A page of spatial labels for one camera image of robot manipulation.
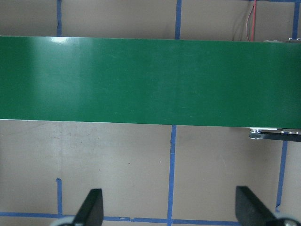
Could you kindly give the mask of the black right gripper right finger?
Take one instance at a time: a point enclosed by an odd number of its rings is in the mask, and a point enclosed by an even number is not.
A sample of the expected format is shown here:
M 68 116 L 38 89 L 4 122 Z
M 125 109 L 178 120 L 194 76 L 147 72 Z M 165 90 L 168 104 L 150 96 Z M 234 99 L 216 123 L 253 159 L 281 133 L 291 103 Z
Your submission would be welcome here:
M 235 215 L 241 226 L 277 226 L 275 215 L 247 186 L 236 186 Z

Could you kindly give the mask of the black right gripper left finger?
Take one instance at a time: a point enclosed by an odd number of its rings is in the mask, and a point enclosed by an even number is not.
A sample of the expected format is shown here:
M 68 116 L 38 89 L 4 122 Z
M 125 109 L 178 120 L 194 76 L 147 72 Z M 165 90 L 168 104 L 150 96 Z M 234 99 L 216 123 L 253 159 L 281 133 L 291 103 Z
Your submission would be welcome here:
M 73 220 L 74 226 L 101 226 L 103 223 L 102 189 L 91 189 Z

